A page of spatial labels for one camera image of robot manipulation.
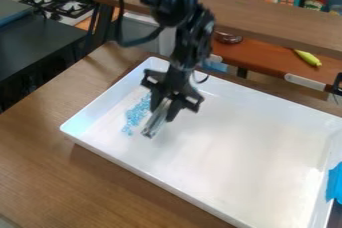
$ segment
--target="blue beads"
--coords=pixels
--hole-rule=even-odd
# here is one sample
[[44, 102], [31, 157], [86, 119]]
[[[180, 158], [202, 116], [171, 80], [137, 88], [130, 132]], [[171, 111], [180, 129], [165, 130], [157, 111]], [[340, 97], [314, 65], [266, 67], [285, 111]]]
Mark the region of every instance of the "blue beads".
[[126, 112], [127, 123], [122, 128], [122, 132], [128, 136], [133, 136], [133, 127], [139, 126], [150, 110], [151, 93], [141, 98], [140, 102], [133, 109]]

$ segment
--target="wooden table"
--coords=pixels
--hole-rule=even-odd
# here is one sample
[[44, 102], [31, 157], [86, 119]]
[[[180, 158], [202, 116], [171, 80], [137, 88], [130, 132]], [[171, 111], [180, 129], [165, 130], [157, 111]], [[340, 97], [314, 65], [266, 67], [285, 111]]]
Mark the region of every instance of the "wooden table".
[[[118, 5], [118, 0], [95, 1]], [[287, 74], [296, 75], [317, 82], [315, 88], [332, 90], [337, 74], [342, 72], [339, 59], [342, 53], [337, 54], [335, 48], [337, 45], [342, 46], [339, 43], [342, 37], [337, 33], [338, 28], [342, 28], [341, 17], [336, 19], [323, 12], [266, 3], [263, 0], [201, 2], [215, 14], [218, 29], [247, 37], [237, 45], [223, 45], [213, 41], [213, 53], [222, 56], [225, 63], [281, 79]], [[125, 8], [142, 14], [150, 12], [139, 0], [125, 0]], [[326, 44], [328, 40], [336, 45]], [[337, 59], [317, 55], [323, 66], [314, 68], [291, 49], [277, 45], [323, 53]]]
[[[0, 220], [32, 228], [231, 227], [59, 131], [149, 55], [107, 43], [0, 116]], [[227, 79], [342, 117], [341, 108], [321, 100]]]
[[[95, 0], [118, 6], [118, 0]], [[313, 54], [342, 58], [342, 17], [263, 0], [200, 0], [216, 17], [219, 31]], [[125, 0], [125, 8], [150, 14], [139, 0]]]
[[316, 55], [323, 63], [323, 66], [316, 68], [304, 62], [291, 49], [249, 38], [236, 45], [213, 40], [212, 47], [213, 54], [222, 56], [223, 62], [229, 65], [285, 80], [286, 75], [296, 75], [324, 84], [323, 88], [328, 92], [332, 90], [337, 74], [342, 72], [340, 60]]

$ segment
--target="robotic arm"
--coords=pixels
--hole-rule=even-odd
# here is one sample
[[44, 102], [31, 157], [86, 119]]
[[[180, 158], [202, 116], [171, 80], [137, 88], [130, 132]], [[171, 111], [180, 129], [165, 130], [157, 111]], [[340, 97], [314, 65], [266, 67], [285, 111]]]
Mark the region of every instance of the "robotic arm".
[[141, 2], [150, 7], [153, 18], [161, 28], [177, 28], [176, 46], [167, 72], [145, 70], [145, 77], [141, 82], [151, 90], [150, 108], [153, 113], [142, 133], [152, 138], [161, 125], [172, 122], [180, 110], [187, 108], [198, 112], [204, 101], [190, 85], [189, 79], [195, 66], [210, 55], [215, 19], [198, 0]]

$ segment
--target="stovetop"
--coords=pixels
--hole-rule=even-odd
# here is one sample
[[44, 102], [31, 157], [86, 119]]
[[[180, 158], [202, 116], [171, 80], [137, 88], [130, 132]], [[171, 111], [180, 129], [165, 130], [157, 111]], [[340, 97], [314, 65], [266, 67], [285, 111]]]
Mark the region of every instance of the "stovetop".
[[[51, 18], [58, 20], [59, 17], [68, 17], [71, 19], [77, 19], [86, 13], [92, 11], [95, 7], [95, 3], [92, 0], [34, 0], [45, 11], [51, 13]], [[25, 3], [33, 6], [31, 0], [21, 0], [21, 3]]]

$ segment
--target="white tray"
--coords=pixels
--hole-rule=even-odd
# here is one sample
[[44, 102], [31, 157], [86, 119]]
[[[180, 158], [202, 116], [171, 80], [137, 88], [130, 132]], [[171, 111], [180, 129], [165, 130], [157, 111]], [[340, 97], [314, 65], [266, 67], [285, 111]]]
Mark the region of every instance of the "white tray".
[[61, 130], [236, 227], [325, 227], [324, 180], [342, 119], [210, 77], [196, 85], [206, 98], [198, 114], [181, 111], [153, 140], [140, 134], [149, 116], [123, 133], [125, 112], [148, 93], [143, 70], [167, 67], [149, 58]]

